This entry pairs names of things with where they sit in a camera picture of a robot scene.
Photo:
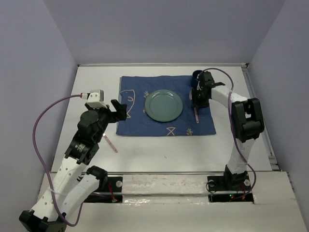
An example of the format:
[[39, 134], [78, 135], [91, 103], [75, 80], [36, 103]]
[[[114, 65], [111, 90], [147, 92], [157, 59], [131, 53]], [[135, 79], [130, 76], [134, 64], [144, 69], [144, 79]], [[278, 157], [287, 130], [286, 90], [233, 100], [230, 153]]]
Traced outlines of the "dark blue mug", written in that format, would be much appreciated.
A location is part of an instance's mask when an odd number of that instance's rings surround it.
[[191, 76], [191, 87], [196, 88], [198, 84], [198, 75], [202, 72], [202, 70], [196, 70], [192, 73]]

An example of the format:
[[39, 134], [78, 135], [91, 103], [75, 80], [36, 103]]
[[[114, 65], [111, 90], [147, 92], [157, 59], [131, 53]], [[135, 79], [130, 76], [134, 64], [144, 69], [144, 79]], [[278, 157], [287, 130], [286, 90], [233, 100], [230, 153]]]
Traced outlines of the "teal ceramic plate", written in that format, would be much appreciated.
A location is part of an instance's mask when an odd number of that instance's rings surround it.
[[158, 122], [170, 122], [181, 115], [183, 102], [177, 93], [160, 89], [146, 98], [144, 109], [151, 119]]

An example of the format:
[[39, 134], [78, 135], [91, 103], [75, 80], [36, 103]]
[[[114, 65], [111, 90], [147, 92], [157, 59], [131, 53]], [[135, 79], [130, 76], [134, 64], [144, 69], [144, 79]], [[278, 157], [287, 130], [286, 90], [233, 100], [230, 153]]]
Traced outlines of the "blue cloth placemat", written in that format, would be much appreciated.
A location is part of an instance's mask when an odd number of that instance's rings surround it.
[[119, 101], [127, 119], [117, 125], [121, 136], [215, 135], [209, 108], [192, 108], [191, 76], [122, 76]]

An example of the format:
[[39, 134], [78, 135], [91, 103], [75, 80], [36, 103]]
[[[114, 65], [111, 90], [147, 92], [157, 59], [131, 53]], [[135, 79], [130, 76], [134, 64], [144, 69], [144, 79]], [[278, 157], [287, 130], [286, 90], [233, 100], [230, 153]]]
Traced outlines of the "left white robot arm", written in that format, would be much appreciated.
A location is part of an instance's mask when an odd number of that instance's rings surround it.
[[88, 167], [99, 150], [99, 143], [110, 123], [127, 118], [126, 104], [112, 100], [115, 111], [102, 101], [87, 101], [87, 111], [80, 116], [77, 132], [74, 135], [54, 178], [47, 173], [49, 187], [37, 203], [24, 210], [19, 221], [29, 232], [64, 232], [76, 222], [68, 221], [75, 211], [80, 212], [84, 200], [95, 190], [106, 188], [106, 170]]

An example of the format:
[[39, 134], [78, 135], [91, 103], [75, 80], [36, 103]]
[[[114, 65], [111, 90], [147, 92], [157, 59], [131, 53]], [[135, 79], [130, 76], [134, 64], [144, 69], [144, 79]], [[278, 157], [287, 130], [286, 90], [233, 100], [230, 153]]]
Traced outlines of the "spoon with pink handle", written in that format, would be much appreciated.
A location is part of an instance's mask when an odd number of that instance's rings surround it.
[[193, 98], [192, 98], [192, 89], [189, 92], [189, 99], [192, 103], [192, 108], [194, 110], [194, 114], [195, 114], [195, 119], [196, 119], [196, 123], [199, 124], [199, 118], [198, 118], [198, 113], [197, 113], [197, 108], [193, 106]]

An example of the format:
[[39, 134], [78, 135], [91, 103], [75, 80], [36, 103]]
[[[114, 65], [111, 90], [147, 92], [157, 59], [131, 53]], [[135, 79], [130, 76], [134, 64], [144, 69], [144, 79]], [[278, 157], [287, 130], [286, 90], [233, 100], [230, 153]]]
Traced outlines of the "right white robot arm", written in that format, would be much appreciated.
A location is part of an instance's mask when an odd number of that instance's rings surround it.
[[193, 72], [189, 93], [192, 108], [197, 115], [200, 109], [210, 106], [211, 100], [226, 107], [234, 144], [223, 175], [209, 176], [206, 189], [210, 194], [242, 191], [246, 196], [256, 183], [255, 180], [249, 180], [249, 170], [256, 175], [248, 162], [249, 155], [265, 129], [261, 104], [257, 98], [246, 98], [235, 93], [233, 86], [227, 87], [222, 82], [215, 82], [211, 71], [212, 68]]

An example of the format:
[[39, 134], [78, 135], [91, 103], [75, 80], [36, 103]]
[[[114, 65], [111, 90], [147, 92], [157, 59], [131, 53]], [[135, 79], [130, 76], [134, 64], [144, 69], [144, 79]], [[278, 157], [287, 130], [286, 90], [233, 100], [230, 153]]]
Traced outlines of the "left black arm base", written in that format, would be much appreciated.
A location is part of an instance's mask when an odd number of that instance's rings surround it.
[[108, 176], [107, 182], [100, 181], [99, 187], [84, 200], [84, 203], [122, 203], [122, 186], [122, 176]]

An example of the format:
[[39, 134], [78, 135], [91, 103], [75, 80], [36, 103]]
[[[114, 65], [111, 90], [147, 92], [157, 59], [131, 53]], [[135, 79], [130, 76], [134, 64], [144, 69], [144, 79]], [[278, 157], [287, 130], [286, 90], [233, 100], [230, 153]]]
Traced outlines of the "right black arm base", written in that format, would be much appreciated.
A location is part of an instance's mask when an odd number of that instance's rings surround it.
[[254, 203], [248, 174], [233, 184], [228, 184], [223, 175], [211, 175], [207, 177], [205, 188], [210, 203]]

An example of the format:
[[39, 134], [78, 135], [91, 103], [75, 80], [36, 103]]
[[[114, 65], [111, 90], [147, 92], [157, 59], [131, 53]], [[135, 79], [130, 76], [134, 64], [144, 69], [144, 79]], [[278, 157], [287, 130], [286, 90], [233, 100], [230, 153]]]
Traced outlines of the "fork with pink handle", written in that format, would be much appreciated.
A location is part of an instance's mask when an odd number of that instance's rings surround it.
[[117, 148], [114, 146], [114, 144], [110, 141], [110, 139], [108, 138], [108, 136], [104, 133], [103, 134], [103, 138], [105, 139], [105, 141], [108, 143], [108, 145], [112, 148], [112, 150], [117, 153], [118, 150]]

